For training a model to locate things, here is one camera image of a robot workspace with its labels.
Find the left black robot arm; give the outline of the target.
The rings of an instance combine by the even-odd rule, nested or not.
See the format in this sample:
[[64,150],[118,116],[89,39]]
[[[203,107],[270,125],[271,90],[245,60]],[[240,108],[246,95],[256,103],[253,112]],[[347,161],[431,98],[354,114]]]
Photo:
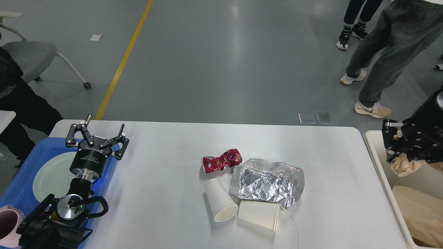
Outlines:
[[70,167],[74,174],[66,196],[49,194],[19,225],[18,245],[22,249],[76,249],[93,230],[84,226],[89,219],[109,211],[106,199],[92,191],[102,177],[110,157],[121,160],[129,144],[123,132],[110,139],[93,136],[88,131],[89,114],[83,123],[73,123],[65,139],[67,148],[76,148]]

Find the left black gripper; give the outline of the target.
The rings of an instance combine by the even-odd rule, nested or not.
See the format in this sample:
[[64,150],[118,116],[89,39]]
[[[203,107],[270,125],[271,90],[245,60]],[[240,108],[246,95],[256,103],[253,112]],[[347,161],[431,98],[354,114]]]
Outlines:
[[[65,146],[67,148],[78,148],[69,168],[70,172],[77,177],[79,175],[86,175],[87,180],[101,178],[108,158],[111,156],[121,160],[129,145],[129,139],[126,138],[123,132],[125,124],[121,125],[119,134],[109,140],[92,136],[88,131],[91,116],[91,114],[87,115],[83,123],[73,123],[65,139]],[[80,132],[83,137],[83,140],[79,143],[74,138],[77,132]],[[117,144],[121,144],[121,147],[114,151],[112,147]]]

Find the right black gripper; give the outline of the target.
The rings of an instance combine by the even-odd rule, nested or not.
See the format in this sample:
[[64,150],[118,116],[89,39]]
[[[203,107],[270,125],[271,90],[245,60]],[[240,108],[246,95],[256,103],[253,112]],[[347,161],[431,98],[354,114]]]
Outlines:
[[406,155],[409,161],[425,160],[428,163],[442,162],[442,89],[437,90],[411,117],[401,122],[384,119],[382,136],[388,150],[386,161],[391,163],[405,152],[405,142],[396,141],[401,129],[407,141]]

